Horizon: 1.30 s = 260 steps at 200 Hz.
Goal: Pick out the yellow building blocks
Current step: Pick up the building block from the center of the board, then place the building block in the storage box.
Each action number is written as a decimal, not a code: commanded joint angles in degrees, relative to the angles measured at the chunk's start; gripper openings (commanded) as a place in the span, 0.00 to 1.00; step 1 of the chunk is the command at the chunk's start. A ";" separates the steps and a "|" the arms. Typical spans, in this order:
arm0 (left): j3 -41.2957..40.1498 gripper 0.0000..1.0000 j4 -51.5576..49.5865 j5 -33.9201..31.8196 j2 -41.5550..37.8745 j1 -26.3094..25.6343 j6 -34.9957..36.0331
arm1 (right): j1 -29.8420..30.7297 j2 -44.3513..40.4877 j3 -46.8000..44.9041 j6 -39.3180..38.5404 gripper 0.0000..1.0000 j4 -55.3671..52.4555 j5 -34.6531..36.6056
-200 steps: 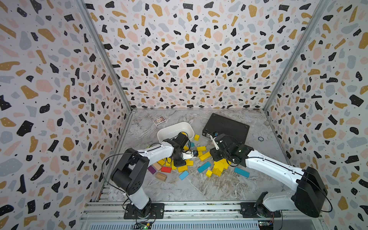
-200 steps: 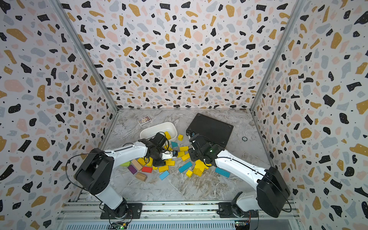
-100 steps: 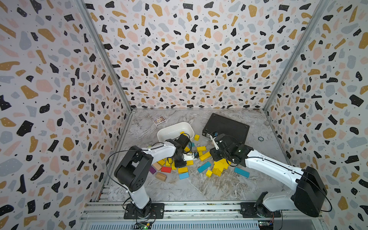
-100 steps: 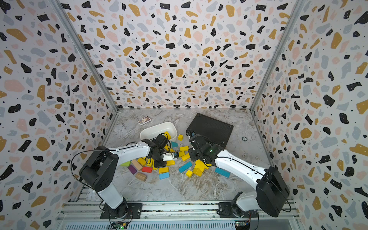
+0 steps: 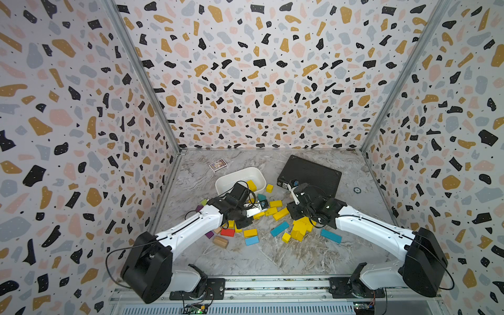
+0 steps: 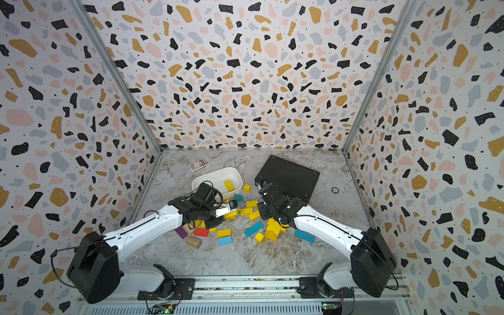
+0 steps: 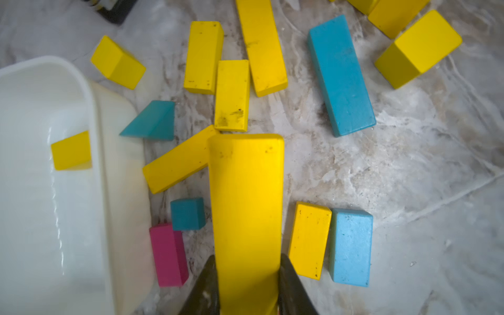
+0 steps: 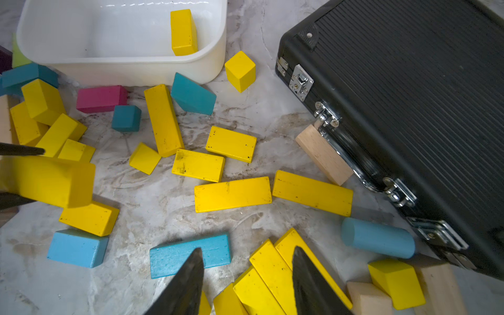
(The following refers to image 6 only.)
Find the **long yellow block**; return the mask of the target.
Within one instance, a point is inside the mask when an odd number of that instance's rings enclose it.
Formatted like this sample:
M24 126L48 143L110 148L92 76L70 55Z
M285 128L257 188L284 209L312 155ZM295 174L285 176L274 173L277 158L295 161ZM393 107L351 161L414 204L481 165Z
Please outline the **long yellow block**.
M232 182L230 180L225 181L224 185L229 192L234 191L234 185L232 184Z

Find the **small yellow cube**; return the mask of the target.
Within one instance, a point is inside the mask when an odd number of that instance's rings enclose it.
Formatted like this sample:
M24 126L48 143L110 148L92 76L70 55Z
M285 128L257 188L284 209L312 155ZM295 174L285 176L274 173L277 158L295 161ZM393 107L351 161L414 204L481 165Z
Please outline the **small yellow cube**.
M255 235L255 241L258 243L258 244L261 244L264 240L265 236L263 234L261 234L260 232L258 232L256 235Z

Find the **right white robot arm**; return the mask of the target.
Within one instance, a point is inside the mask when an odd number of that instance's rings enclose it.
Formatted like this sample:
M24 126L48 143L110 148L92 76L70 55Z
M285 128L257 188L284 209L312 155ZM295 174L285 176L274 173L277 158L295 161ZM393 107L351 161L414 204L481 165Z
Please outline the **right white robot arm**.
M381 233L348 227L316 211L307 202L272 183L259 189L260 214L282 228L294 228L318 238L342 253L347 262L332 268L326 263L315 280L316 293L331 298L344 287L358 287L380 297L397 267L396 259Z

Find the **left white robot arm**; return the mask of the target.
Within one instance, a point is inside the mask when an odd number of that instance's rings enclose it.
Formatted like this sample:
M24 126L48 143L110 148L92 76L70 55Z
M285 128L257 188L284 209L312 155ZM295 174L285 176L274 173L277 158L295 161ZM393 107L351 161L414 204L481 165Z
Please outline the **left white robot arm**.
M219 226L232 208L223 195L205 181L187 194L168 202L136 223L99 235L86 235L75 249L67 277L89 304L99 303L115 293L141 292L157 300L176 293L172 273L159 264L143 269L123 267L122 263L144 245L185 224L203 221Z

